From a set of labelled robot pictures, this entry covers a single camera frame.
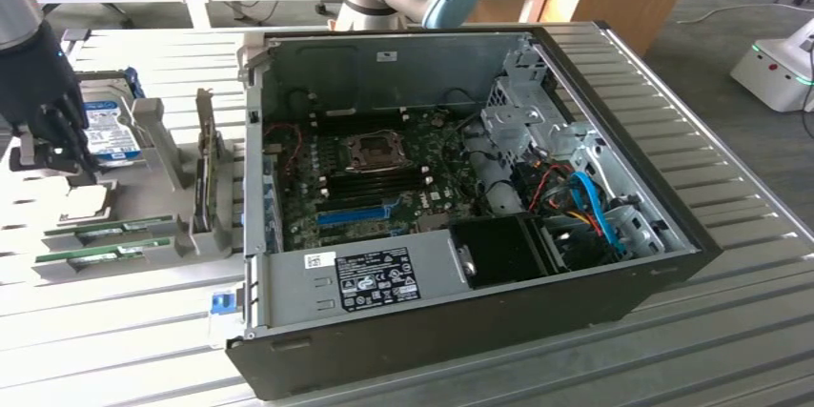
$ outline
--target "black cable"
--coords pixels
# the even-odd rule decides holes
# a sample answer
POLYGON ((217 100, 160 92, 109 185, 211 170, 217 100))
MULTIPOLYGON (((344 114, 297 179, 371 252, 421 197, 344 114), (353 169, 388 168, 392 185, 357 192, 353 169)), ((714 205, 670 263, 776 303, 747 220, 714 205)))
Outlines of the black cable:
POLYGON ((546 191, 544 193, 540 194, 539 199, 536 199, 536 201, 540 203, 546 203, 546 202, 548 202, 548 199, 551 199, 559 193, 563 193, 566 191, 571 191, 571 187, 568 186, 567 183, 563 183, 562 185, 556 185, 548 191, 546 191))
POLYGON ((814 132, 811 131, 811 128, 808 128, 808 123, 806 121, 807 117, 806 117, 806 112, 804 112, 804 105, 808 101, 808 97, 811 96, 811 88, 814 88, 814 35, 808 35, 808 40, 811 41, 811 46, 808 48, 808 64, 810 64, 810 69, 811 69, 811 78, 808 80, 808 89, 804 92, 804 97, 802 98, 802 127, 804 128, 804 133, 808 134, 808 137, 811 137, 814 139, 814 132))
POLYGON ((273 14, 275 14, 275 10, 277 9, 277 6, 279 6, 279 5, 280 5, 280 1, 279 1, 279 0, 276 0, 276 1, 275 1, 275 6, 271 8, 271 11, 268 12, 268 16, 265 16, 263 19, 260 19, 260 20, 257 21, 257 25, 259 25, 259 26, 261 26, 261 25, 263 25, 263 23, 271 19, 271 17, 273 16, 273 14))
POLYGON ((503 185, 508 185, 511 187, 511 189, 514 190, 514 184, 508 181, 508 180, 497 180, 495 182, 492 182, 491 185, 488 185, 488 188, 485 189, 485 191, 483 192, 483 196, 485 196, 485 194, 488 194, 489 191, 492 191, 495 189, 495 187, 497 185, 500 185, 503 183, 503 185))
POLYGON ((472 95, 469 94, 469 92, 467 90, 464 90, 463 88, 449 88, 448 90, 444 91, 444 93, 441 94, 441 97, 444 98, 444 101, 448 103, 448 95, 452 94, 453 92, 460 92, 463 95, 465 95, 469 98, 469 102, 475 102, 475 98, 472 97, 472 95))
POLYGON ((273 16, 273 14, 275 14, 275 10, 277 9, 277 5, 280 5, 280 1, 279 1, 279 0, 277 0, 277 1, 275 1, 275 6, 271 8, 271 12, 268 13, 268 16, 265 16, 263 19, 255 19, 255 18, 252 18, 252 16, 249 16, 248 14, 245 14, 245 12, 243 12, 243 11, 240 11, 239 9, 236 9, 235 7, 232 7, 232 6, 229 5, 229 3, 228 3, 228 2, 225 2, 225 3, 224 3, 224 5, 225 5, 227 7, 229 7, 229 9, 231 9, 231 10, 233 10, 235 12, 237 12, 237 13, 243 14, 244 16, 247 16, 248 18, 251 18, 251 19, 252 19, 252 21, 253 21, 253 22, 256 22, 259 26, 261 26, 261 25, 263 25, 263 23, 264 23, 265 21, 268 21, 268 20, 271 19, 271 17, 273 16))

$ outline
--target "white robot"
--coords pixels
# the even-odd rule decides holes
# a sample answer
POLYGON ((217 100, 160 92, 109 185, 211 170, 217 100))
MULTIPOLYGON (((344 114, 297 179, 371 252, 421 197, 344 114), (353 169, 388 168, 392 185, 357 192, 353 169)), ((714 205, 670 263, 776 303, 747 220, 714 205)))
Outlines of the white robot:
POLYGON ((814 110, 812 46, 814 19, 786 39, 756 40, 730 73, 778 112, 814 110))

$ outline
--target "green circuit board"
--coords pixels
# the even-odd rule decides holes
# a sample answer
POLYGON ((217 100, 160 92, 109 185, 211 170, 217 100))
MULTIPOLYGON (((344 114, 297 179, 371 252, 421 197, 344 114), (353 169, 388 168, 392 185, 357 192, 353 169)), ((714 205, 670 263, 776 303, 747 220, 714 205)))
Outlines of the green circuit board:
POLYGON ((460 118, 451 114, 443 117, 435 111, 407 114, 403 129, 353 133, 395 132, 407 161, 403 166, 428 168, 425 176, 432 180, 428 185, 379 196, 383 206, 389 207, 387 218, 317 224, 317 205, 327 201, 320 193, 324 180, 352 174, 345 171, 352 160, 348 135, 324 135, 311 123, 300 123, 296 126, 301 142, 291 127, 275 130, 267 138, 267 144, 276 144, 272 150, 281 155, 281 164, 289 159, 285 152, 296 151, 300 143, 296 158, 288 162, 288 169, 280 171, 285 251, 431 231, 445 227, 451 220, 477 215, 475 171, 460 154, 460 118))

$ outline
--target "red wire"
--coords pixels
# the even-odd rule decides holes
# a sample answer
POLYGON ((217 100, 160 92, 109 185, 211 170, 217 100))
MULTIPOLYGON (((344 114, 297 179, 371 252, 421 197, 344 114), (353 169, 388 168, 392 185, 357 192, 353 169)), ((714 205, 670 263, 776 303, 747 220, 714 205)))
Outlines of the red wire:
POLYGON ((303 148, 303 133, 300 132, 300 127, 296 124, 272 124, 265 129, 263 136, 268 135, 277 128, 288 128, 296 132, 296 148, 293 149, 293 154, 284 162, 284 171, 288 172, 288 167, 291 166, 291 162, 296 158, 296 155, 300 153, 300 149, 303 148))
POLYGON ((562 164, 562 165, 555 164, 554 166, 551 166, 548 168, 546 173, 543 173, 543 177, 539 180, 539 185, 536 185, 536 191, 534 192, 534 197, 531 198, 531 203, 528 204, 528 211, 532 211, 534 207, 536 206, 536 198, 539 197, 539 194, 543 191, 543 187, 546 186, 546 180, 548 180, 548 175, 551 174, 551 172, 555 169, 564 169, 566 171, 568 171, 571 169, 571 167, 566 166, 564 164, 562 164))
POLYGON ((584 213, 584 216, 587 217, 587 220, 590 221, 590 225, 594 227, 594 231, 596 231, 596 235, 602 236, 602 228, 599 228, 599 223, 596 222, 594 217, 590 215, 590 213, 584 213))

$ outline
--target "power supply label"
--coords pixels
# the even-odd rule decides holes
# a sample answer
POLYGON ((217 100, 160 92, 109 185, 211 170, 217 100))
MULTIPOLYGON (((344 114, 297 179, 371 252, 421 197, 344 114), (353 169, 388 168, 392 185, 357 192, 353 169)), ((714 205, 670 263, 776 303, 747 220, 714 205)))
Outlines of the power supply label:
POLYGON ((347 312, 420 299, 407 248, 337 257, 336 277, 347 312))

